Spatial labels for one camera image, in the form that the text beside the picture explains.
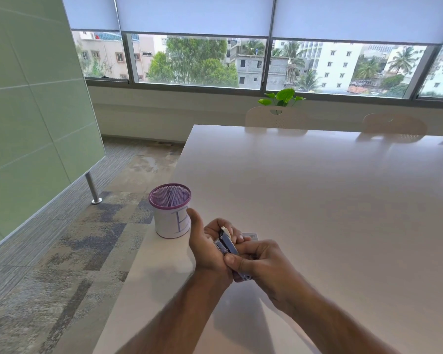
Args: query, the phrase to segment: floor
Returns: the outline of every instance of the floor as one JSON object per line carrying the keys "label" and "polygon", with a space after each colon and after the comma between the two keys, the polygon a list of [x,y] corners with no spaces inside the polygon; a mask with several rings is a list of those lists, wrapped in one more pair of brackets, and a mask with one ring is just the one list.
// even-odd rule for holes
{"label": "floor", "polygon": [[148,192],[169,181],[182,144],[104,138],[80,179],[0,246],[0,354],[91,354],[153,213]]}

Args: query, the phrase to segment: white table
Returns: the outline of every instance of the white table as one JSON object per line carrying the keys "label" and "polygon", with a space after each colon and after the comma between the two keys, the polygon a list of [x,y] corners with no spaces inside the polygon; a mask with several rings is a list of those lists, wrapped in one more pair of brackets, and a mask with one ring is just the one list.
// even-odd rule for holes
{"label": "white table", "polygon": [[[275,239],[324,295],[403,354],[443,353],[443,137],[195,125],[174,182],[204,221]],[[193,267],[189,236],[149,231],[94,354],[113,354]],[[195,353],[317,353],[254,281],[233,284]]]}

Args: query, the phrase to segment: patterned carpet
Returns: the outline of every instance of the patterned carpet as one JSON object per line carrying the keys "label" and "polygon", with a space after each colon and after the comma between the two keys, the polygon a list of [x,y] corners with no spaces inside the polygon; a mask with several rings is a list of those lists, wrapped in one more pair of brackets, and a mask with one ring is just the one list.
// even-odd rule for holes
{"label": "patterned carpet", "polygon": [[0,300],[0,354],[92,353],[182,147],[144,147]]}

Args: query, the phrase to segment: fingernail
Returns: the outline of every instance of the fingernail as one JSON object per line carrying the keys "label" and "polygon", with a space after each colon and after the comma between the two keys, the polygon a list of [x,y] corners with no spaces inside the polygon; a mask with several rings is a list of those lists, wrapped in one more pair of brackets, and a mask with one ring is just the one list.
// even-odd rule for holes
{"label": "fingernail", "polygon": [[225,255],[225,262],[227,264],[233,264],[233,262],[235,262],[235,258],[230,254],[226,254]]}

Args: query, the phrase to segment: mesh pen holder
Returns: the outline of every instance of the mesh pen holder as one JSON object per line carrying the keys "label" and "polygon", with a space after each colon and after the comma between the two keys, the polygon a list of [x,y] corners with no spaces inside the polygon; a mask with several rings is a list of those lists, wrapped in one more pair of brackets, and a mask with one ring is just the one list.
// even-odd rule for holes
{"label": "mesh pen holder", "polygon": [[187,214],[192,194],[182,184],[164,184],[149,193],[149,203],[154,208],[156,233],[163,238],[178,238],[190,229]]}

